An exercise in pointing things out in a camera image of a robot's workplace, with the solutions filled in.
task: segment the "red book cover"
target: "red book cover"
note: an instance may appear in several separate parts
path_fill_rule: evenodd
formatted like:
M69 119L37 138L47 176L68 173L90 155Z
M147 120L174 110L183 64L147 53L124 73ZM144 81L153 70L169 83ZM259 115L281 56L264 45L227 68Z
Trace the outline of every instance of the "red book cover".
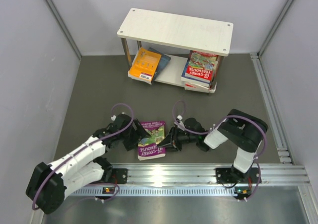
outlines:
M215 54L192 51L189 54L184 76L210 82L218 64L217 58Z

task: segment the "shelf leg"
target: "shelf leg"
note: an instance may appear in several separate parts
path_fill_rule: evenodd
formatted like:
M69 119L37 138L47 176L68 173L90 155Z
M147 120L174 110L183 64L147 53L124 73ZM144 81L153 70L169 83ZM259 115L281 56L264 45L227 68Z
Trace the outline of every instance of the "shelf leg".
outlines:
M130 53L129 53L127 40L124 39L124 38L121 38L121 43L123 44L124 52L125 52L126 59L127 59L127 62L128 62L128 68L130 69L131 66L132 66L132 61L131 61L131 57L130 57Z
M142 47L141 41L137 41L137 45L138 45L138 50L140 50L140 48Z

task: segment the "white panel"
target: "white panel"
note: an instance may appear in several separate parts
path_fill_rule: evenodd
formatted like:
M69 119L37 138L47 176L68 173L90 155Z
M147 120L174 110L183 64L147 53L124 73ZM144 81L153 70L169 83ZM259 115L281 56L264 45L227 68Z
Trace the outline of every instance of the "white panel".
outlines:
M43 0L0 8L0 223L28 223L25 190L53 158L79 61Z
M83 55L123 54L119 26L130 8L234 24L231 53L258 52L286 0L53 0ZM129 42L131 53L136 42ZM186 50L154 46L163 53Z
M228 56L233 24L131 8L118 37Z
M318 1L296 0L263 55L294 161L318 196Z

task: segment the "book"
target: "book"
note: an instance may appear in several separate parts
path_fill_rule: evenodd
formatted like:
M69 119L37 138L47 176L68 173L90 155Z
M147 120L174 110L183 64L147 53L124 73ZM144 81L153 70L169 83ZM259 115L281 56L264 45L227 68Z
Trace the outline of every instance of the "book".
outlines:
M215 54L191 51L181 80L188 82L195 80L197 84L208 87L218 68L218 57Z
M140 48L137 56L134 59L132 67L128 71L128 76L133 79L145 81L151 84L160 58L161 54Z
M147 160L165 156L165 148L158 148L164 139L164 121L141 122L144 129L151 135L150 138L144 138L138 143L138 159Z
M205 93L214 93L216 90L216 87L217 87L217 82L215 83L213 82L210 87L203 87L203 86L196 85L194 83L188 83L188 82L184 83L185 90L200 91Z
M153 49L152 47L148 48L148 51L150 52L154 52L154 53L157 53L157 54L160 54L161 55L161 58L160 58L160 61L159 61L159 64L157 66L157 70L155 72L155 75L154 75L154 78L153 78L153 81L156 80L156 78L158 77L158 75L161 73L161 71L167 66L167 64L170 62L171 60L171 57L159 52L158 50L156 49Z

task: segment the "metal frame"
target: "metal frame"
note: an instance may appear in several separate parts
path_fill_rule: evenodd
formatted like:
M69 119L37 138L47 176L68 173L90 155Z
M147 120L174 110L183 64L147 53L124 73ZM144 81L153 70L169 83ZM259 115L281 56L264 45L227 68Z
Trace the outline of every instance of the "metal frame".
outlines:
M317 224L318 203L313 188L311 186L299 186L298 189L303 201L304 209L306 211L309 223Z
M80 60L81 59L80 50L77 47L73 37L71 36L71 33L69 32L68 28L66 27L62 17L60 16L57 8L54 5L53 1L52 0L44 0L44 1L46 2L47 6L50 9L51 13L53 14L54 18L56 19L59 27L61 28L61 31L65 35L65 38L67 39L67 41L69 42L70 46L74 50L74 53L76 54L76 56Z
M269 42L272 40L274 34L276 33L277 29L279 28L280 24L282 23L282 21L284 20L288 10L290 9L291 5L294 3L295 0L287 0L283 9L281 10L281 12L279 13L275 23L273 24L271 30L269 31L265 41L263 42L260 51L258 53L258 55L261 57L263 56Z
M267 114L269 116L271 129L274 134L274 139L276 142L276 146L279 149L287 148L287 138L284 135L285 132L282 128L282 122L278 116L278 111L276 105L274 103L273 94L269 87L268 79L265 76L265 72L263 66L258 59L256 53L250 54L252 62L254 64L254 68L256 71L256 76L258 78L260 90L263 95L264 103L266 106Z

